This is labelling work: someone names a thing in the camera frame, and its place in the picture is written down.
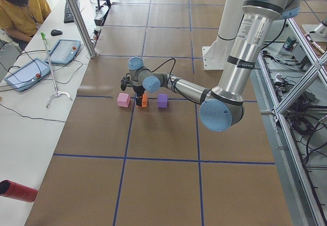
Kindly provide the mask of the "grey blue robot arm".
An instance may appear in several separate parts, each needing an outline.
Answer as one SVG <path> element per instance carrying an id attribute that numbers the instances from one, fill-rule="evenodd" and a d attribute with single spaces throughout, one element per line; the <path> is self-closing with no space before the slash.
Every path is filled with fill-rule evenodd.
<path id="1" fill-rule="evenodd" d="M 242 93 L 272 23 L 295 17 L 299 8 L 300 0 L 226 0 L 224 12 L 231 22 L 233 45 L 214 88 L 201 87 L 171 73 L 151 71 L 141 58 L 133 57 L 121 89 L 133 88 L 137 103 L 141 103 L 144 92 L 170 89 L 200 105 L 200 120 L 207 129 L 224 131 L 243 117 Z"/>

